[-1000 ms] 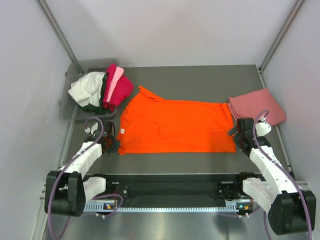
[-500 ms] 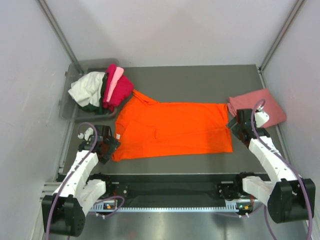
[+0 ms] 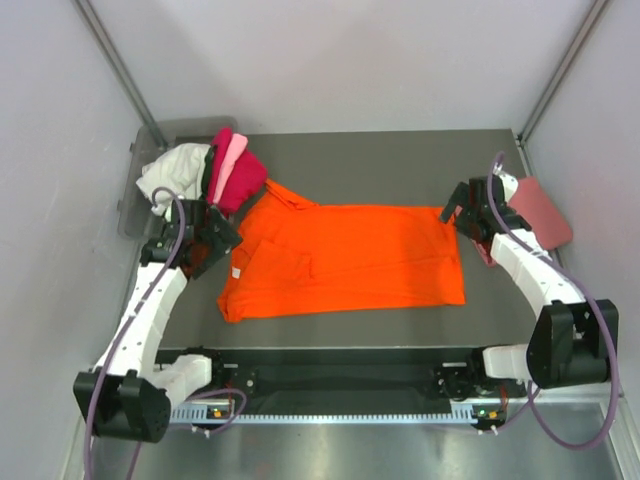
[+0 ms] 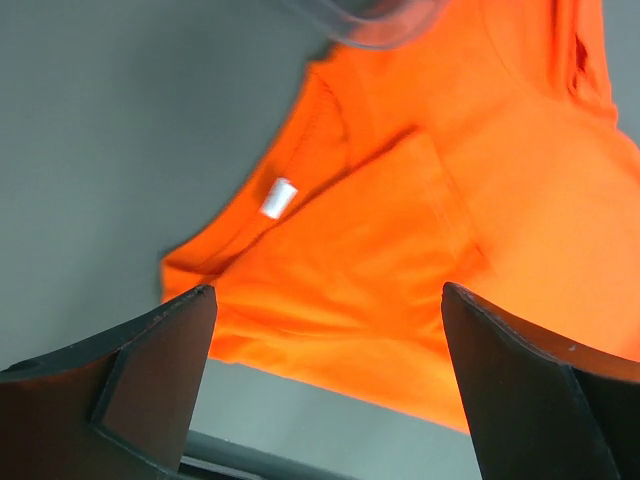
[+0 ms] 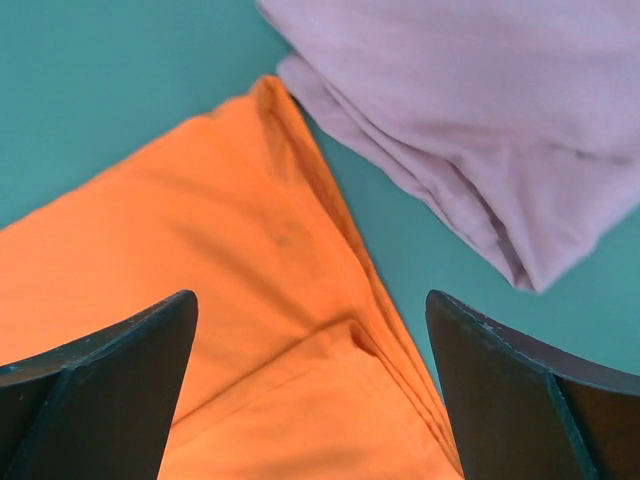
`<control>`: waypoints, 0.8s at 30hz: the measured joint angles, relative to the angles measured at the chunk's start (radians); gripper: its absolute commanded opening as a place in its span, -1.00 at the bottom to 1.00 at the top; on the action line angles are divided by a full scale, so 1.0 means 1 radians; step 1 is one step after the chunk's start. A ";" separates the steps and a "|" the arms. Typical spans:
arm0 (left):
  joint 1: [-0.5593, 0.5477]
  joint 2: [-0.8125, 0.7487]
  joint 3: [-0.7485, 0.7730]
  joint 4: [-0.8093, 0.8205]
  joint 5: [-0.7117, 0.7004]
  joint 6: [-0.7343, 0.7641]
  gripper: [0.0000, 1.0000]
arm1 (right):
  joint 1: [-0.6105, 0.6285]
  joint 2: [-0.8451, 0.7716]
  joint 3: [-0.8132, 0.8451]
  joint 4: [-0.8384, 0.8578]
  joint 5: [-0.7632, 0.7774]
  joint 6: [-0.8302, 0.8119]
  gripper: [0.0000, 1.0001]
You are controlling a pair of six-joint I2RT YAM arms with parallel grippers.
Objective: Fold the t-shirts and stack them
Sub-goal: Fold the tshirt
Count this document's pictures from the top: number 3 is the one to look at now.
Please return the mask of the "orange t shirt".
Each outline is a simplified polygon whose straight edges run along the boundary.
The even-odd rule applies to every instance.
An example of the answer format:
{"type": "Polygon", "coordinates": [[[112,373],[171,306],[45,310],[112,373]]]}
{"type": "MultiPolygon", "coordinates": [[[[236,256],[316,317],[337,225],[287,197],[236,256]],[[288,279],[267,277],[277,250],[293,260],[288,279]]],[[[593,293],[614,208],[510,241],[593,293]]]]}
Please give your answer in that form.
{"type": "Polygon", "coordinates": [[[239,226],[228,323],[466,302],[457,235],[433,206],[330,205],[270,180],[239,226]]]}

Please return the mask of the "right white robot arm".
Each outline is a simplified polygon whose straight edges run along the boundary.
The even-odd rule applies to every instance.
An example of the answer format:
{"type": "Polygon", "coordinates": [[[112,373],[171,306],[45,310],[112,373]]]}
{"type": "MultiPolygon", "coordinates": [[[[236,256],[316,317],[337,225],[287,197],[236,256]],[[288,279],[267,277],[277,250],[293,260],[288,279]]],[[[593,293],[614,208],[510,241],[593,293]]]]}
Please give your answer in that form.
{"type": "Polygon", "coordinates": [[[574,281],[550,266],[533,227],[507,203],[516,191],[517,181],[508,174],[474,177],[456,186],[440,215],[441,222],[451,221],[477,246],[488,264],[506,271],[536,318],[527,344],[477,349],[467,384],[487,396],[504,379],[545,389],[606,382],[610,355],[597,320],[603,318],[615,336],[618,310],[607,299],[588,303],[574,281]]]}

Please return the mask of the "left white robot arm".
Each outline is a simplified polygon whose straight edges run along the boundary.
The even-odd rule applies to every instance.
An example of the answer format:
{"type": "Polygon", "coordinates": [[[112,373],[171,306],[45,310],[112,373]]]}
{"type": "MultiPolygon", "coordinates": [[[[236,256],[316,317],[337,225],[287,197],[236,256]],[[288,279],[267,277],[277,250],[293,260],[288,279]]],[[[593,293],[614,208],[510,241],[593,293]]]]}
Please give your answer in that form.
{"type": "Polygon", "coordinates": [[[225,370],[203,348],[165,367],[156,356],[171,312],[188,283],[238,246],[241,236],[206,201],[171,206],[159,234],[142,247],[135,285],[114,338],[90,370],[76,376],[73,394],[91,435],[156,443],[173,411],[198,390],[216,396],[225,370]]]}

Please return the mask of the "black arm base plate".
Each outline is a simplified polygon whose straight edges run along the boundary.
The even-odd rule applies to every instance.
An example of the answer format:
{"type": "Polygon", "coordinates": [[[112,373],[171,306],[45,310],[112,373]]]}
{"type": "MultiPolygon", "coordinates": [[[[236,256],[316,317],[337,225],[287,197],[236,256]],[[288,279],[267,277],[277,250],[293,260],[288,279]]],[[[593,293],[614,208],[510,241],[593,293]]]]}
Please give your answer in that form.
{"type": "Polygon", "coordinates": [[[453,401],[524,397],[471,359],[464,347],[220,349],[212,384],[242,390],[247,413],[264,415],[447,413],[453,401]]]}

